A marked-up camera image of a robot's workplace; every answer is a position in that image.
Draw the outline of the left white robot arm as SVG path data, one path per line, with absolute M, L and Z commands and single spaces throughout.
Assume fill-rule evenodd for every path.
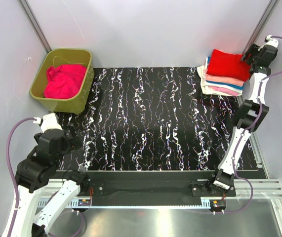
M 75 138 L 69 139 L 61 129 L 49 129 L 35 135 L 37 145 L 21 161 L 14 180 L 14 201 L 4 237 L 46 237 L 58 216 L 77 195 L 89 191 L 89 176 L 76 170 L 65 178 L 50 202 L 36 212 L 40 197 L 56 174 L 63 156 L 76 149 Z

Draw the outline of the red t-shirt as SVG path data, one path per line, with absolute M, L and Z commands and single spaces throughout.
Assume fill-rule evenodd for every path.
M 247 81 L 250 77 L 250 65 L 242 61 L 242 57 L 242 54 L 230 54 L 214 49 L 207 66 L 207 73 L 212 76 Z

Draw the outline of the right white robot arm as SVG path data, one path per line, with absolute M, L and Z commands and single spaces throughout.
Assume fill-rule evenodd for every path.
M 242 61 L 250 65 L 249 97 L 237 110 L 228 149 L 216 172 L 205 185 L 213 196 L 233 188 L 235 171 L 243 148 L 269 111 L 269 107 L 265 105 L 265 89 L 271 74 L 270 64 L 277 56 L 278 45 L 276 39 L 271 39 L 262 46 L 252 44 L 242 56 Z

